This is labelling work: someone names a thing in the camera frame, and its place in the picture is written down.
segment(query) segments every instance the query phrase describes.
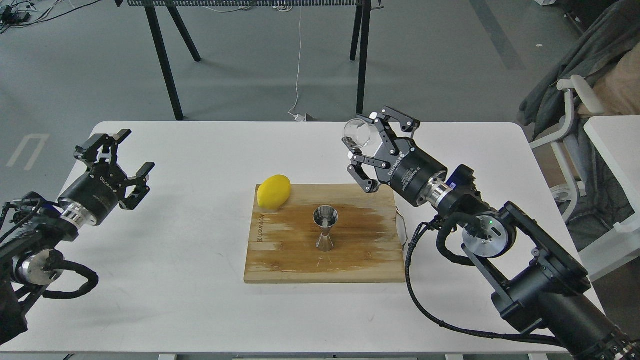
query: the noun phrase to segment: table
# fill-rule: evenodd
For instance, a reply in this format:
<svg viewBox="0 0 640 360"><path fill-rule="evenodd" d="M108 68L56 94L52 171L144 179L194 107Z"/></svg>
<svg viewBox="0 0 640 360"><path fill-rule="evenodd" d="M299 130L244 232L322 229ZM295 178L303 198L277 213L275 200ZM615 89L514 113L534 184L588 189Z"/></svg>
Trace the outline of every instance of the table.
<svg viewBox="0 0 640 360"><path fill-rule="evenodd" d="M116 5L120 5L124 0L115 0ZM169 100L173 108L175 120L184 119L182 114L182 106L178 98L178 90L175 87L173 73L167 57L166 48L160 23L156 14L156 6L166 7L178 27L178 31L187 45L193 61L202 60L198 49L196 48L187 27L182 21L182 17L178 12L178 6L356 6L356 16L353 23L353 36L351 38L351 52L349 59L356 60L356 51L358 49L358 36L360 36L360 63L358 68L358 93L356 98L356 112L362 113L364 106L364 88L367 74L367 53L369 51L369 24L371 21L371 0L127 0L129 6L144 6L149 21L149 28L154 39L156 53L160 61L160 68L163 73L164 83L169 92Z"/></svg>
<svg viewBox="0 0 640 360"><path fill-rule="evenodd" d="M580 251L592 279L599 279L640 255L640 116L592 117L584 130L636 212Z"/></svg>
<svg viewBox="0 0 640 360"><path fill-rule="evenodd" d="M38 301L28 314L29 331L0 351L233 357L561 352L441 329L420 315L403 283L243 282L255 185L274 174L285 174L292 183L354 183L340 140L343 126L100 123L94 133L132 130L118 162L131 175L154 161L151 191L134 211L115 209L102 225L84 227L74 243L58 247L67 259L96 271L100 284L80 299ZM415 139L450 171L460 163L475 169L485 201L500 207L512 200L577 257L517 125L423 123ZM65 187L83 170L78 163ZM409 232L435 215L432 208L412 208L398 196L396 203ZM458 254L460 236L454 233L449 240ZM426 234L413 255L413 287L422 303L454 325L514 333L493 307L493 289L483 276L440 256L435 238ZM512 278L527 266L532 248L519 236L494 263ZM65 274L52 290L81 282ZM586 295L599 306L593 290Z"/></svg>

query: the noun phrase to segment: cutting board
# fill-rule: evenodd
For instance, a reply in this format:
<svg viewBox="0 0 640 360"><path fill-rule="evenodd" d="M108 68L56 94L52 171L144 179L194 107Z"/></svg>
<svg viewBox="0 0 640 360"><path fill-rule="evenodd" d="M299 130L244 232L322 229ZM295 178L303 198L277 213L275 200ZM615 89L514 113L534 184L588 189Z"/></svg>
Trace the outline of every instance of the cutting board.
<svg viewBox="0 0 640 360"><path fill-rule="evenodd" d="M334 248L316 249L314 210L331 205ZM253 202L246 283L403 282L393 191L364 193L357 184L294 184L289 200L268 212Z"/></svg>

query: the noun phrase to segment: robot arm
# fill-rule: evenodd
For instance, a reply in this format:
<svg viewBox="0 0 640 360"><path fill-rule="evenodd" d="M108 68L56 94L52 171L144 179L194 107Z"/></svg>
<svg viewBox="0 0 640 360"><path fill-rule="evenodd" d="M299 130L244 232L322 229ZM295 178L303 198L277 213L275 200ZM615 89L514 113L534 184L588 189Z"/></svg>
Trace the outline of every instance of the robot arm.
<svg viewBox="0 0 640 360"><path fill-rule="evenodd" d="M389 122L398 121L411 137L399 138ZM451 176L447 169L413 141L420 122L399 111L384 107L370 118L357 120L374 125L382 143L372 157L363 156L362 144L345 134L342 142L351 152L348 172L365 192L375 192L387 184L412 206L429 203L438 212L427 229L438 230L436 247L453 263L475 266L491 284L493 304L519 336L468 331L444 323L428 314L411 289L411 255L424 229L416 230L406 259L407 285L419 309L440 326L469 335L507 340L560 344L576 359L640 359L640 347L632 344L585 296L590 289L586 270L521 209L507 202L496 210L485 203L474 184L473 170L460 165ZM372 165L378 179L369 179L362 165ZM462 249L457 256L447 250L445 241L456 227L463 228ZM492 265L491 258L505 254L514 244L516 229L535 244L529 266L509 280ZM548 328L554 338L532 335Z"/></svg>
<svg viewBox="0 0 640 360"><path fill-rule="evenodd" d="M85 224L100 225L116 204L134 209L149 192L148 174L154 163L145 163L134 177L127 177L117 164L118 145L130 134L128 129L113 136L97 134L76 147L74 157L87 166L86 172L57 203L31 192L4 204L0 227L11 209L15 226L0 238L0 345L27 331L26 314L40 297L75 299L98 285L95 272L66 261L55 247L61 241L74 241ZM76 291L48 290L64 270L87 282ZM13 284L21 287L14 291Z"/></svg>

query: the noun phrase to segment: lemon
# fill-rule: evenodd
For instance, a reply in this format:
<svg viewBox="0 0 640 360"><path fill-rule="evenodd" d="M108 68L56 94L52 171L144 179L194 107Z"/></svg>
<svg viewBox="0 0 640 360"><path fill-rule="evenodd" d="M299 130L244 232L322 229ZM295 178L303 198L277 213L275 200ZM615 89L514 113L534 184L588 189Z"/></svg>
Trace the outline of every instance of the lemon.
<svg viewBox="0 0 640 360"><path fill-rule="evenodd" d="M277 210L291 195L291 182L284 175L274 175L258 187L258 206L268 210Z"/></svg>

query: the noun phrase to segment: stainless steel jigger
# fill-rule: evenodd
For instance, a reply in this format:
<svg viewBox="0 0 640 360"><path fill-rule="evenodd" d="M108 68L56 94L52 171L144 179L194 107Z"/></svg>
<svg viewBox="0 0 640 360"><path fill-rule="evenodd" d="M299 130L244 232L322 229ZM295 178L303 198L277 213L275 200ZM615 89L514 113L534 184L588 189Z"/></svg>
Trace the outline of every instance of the stainless steel jigger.
<svg viewBox="0 0 640 360"><path fill-rule="evenodd" d="M322 205L314 211L314 222L322 229L322 233L316 242L318 250L329 251L333 249L329 231L338 222L338 211L329 205Z"/></svg>

